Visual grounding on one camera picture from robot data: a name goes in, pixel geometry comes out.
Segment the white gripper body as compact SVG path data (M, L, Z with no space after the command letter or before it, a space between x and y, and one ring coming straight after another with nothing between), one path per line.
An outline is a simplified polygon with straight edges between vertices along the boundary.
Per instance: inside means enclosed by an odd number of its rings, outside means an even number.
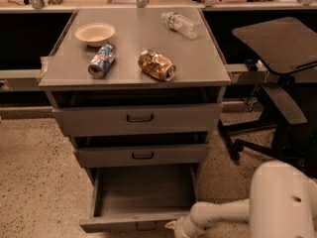
M174 224L175 238L194 238L194 225L189 216L182 216Z

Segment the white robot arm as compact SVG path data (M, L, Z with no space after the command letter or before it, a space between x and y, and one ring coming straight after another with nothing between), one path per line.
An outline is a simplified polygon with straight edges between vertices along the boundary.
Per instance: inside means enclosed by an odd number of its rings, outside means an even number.
M197 202L165 227L175 238L198 238L220 222L248 224L250 238L315 238L317 184L287 163L269 161L256 169L247 199Z

